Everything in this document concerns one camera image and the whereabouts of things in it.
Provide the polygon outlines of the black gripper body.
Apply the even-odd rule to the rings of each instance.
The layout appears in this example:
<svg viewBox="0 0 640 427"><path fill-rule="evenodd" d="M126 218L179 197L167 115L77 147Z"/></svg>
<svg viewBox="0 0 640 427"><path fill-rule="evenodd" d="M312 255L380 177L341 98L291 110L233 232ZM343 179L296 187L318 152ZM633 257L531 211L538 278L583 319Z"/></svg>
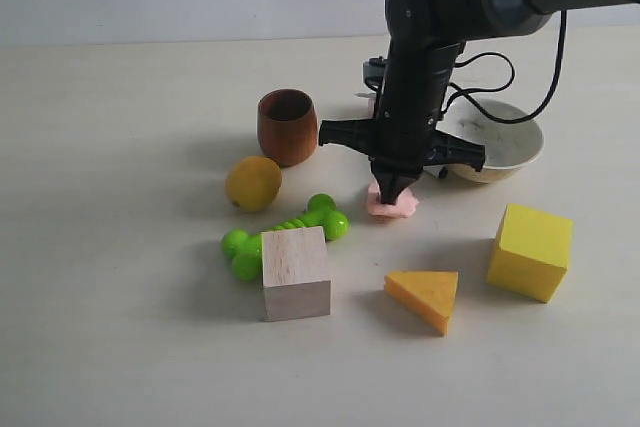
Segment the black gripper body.
<svg viewBox="0 0 640 427"><path fill-rule="evenodd" d="M324 120L318 144L350 148L392 170L446 164L481 170L484 146L437 129L459 52L458 43L433 44L412 52L391 44L372 117Z"/></svg>

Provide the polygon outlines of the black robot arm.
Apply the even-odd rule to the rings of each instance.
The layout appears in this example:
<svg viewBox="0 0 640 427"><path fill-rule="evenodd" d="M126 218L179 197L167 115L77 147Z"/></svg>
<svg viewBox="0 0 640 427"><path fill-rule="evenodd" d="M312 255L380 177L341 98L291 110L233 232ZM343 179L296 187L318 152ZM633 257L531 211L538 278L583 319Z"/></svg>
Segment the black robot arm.
<svg viewBox="0 0 640 427"><path fill-rule="evenodd" d="M437 129L450 78L465 44L527 36L555 13L638 0L385 0L388 53L365 63L375 92L368 119L325 121L321 144L365 154L379 201L394 204L427 166L462 164L480 170L483 146Z"/></svg>

